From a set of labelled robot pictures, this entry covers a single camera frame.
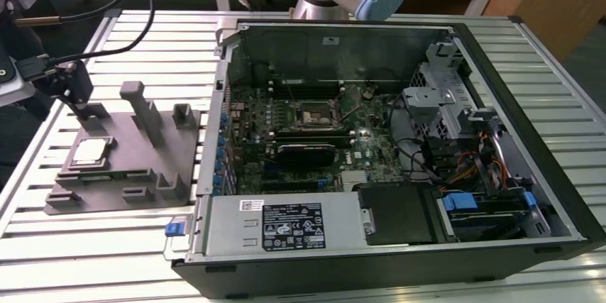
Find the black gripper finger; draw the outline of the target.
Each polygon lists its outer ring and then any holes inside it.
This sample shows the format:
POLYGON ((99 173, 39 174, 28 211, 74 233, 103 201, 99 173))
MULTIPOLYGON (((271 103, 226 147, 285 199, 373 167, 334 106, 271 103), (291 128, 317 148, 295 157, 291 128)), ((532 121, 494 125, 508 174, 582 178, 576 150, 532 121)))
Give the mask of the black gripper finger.
POLYGON ((70 107, 79 119, 87 120, 94 114, 88 108, 94 85, 90 79, 86 63, 75 60, 60 64, 64 89, 60 91, 60 101, 70 107))

